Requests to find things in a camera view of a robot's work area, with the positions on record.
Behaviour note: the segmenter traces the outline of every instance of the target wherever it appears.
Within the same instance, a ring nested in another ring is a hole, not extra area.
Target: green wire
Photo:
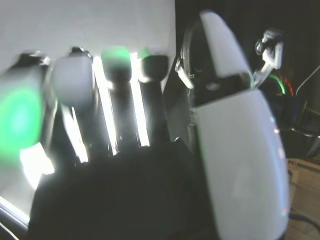
[[[285,86],[284,86],[284,84],[282,83],[281,79],[278,78],[276,75],[273,75],[273,74],[270,74],[269,77],[272,78],[272,79],[274,79],[274,80],[276,80],[276,81],[278,82],[278,84],[280,85],[282,94],[286,94],[286,89],[285,89]]]

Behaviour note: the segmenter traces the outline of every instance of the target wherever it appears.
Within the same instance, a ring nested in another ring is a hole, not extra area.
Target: white wire
[[[19,238],[17,238],[16,235],[14,235],[8,228],[6,228],[6,226],[3,225],[1,222],[0,222],[0,226],[1,226],[8,234],[10,234],[10,236],[11,236],[14,240],[19,240]]]
[[[298,92],[300,90],[300,88],[306,83],[306,81],[308,81],[318,70],[320,69],[320,65],[313,71],[313,73],[311,73],[301,84],[300,86],[297,88],[295,95],[298,95]]]

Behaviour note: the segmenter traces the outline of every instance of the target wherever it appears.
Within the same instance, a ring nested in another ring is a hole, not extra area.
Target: robotic hand
[[[42,176],[28,239],[276,240],[284,234],[289,188],[279,131],[218,15],[202,12],[187,29],[175,68],[189,89],[192,152],[183,141],[169,140],[160,87],[169,66],[162,54],[140,63],[150,146],[140,147],[127,54],[103,53],[100,60],[115,136],[108,126],[90,132],[89,124],[99,125],[99,112],[106,116],[94,62],[88,52],[73,49],[56,61],[50,86],[61,109],[78,113],[85,146],[98,143],[107,151],[89,149],[88,163]],[[216,232],[210,235],[204,226]]]

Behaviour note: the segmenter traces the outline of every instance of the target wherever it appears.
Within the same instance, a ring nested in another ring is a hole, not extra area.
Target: black cable
[[[320,234],[320,226],[316,222],[312,221],[310,218],[303,215],[293,214],[293,213],[289,213],[289,218],[296,221],[306,222],[314,226],[317,229],[318,233]]]

